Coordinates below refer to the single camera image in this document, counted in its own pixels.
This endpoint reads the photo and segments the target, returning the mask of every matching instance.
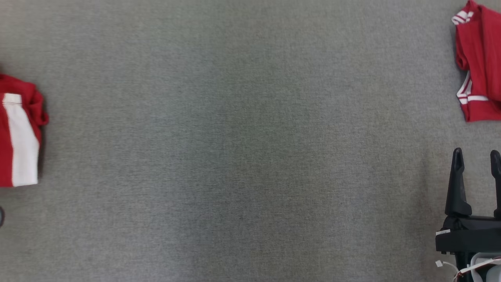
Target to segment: gray fabric surface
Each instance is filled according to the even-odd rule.
[[[0,3],[2,72],[51,117],[41,183],[0,191],[1,281],[445,281],[455,147],[495,208],[463,1]]]

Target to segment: robotic arm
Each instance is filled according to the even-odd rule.
[[[443,254],[449,252],[455,256],[458,269],[469,267],[471,259],[477,253],[501,252],[501,155],[498,151],[490,153],[490,164],[496,182],[497,209],[494,210],[494,217],[474,216],[471,215],[471,206],[466,202],[461,148],[456,148],[452,156],[445,203],[447,217],[440,232],[437,232],[435,245],[437,251]],[[458,277],[458,281],[473,282],[473,277],[468,272]]]

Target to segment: white label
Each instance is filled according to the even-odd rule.
[[[437,231],[435,233],[435,236],[442,235],[442,234],[445,234],[445,233],[450,233],[450,229],[446,229],[446,230],[442,230],[442,231]]]

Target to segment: sleeve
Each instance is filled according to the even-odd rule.
[[[30,111],[30,116],[38,126],[46,125],[49,122],[49,115],[44,112],[43,103],[43,96],[35,89],[35,93],[31,98],[28,109]]]

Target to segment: folded red shirt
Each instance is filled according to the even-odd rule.
[[[501,120],[501,14],[469,0],[452,22],[456,61],[468,71],[457,93],[464,117]]]
[[[34,84],[0,74],[0,101],[0,187],[36,184],[44,99]]]

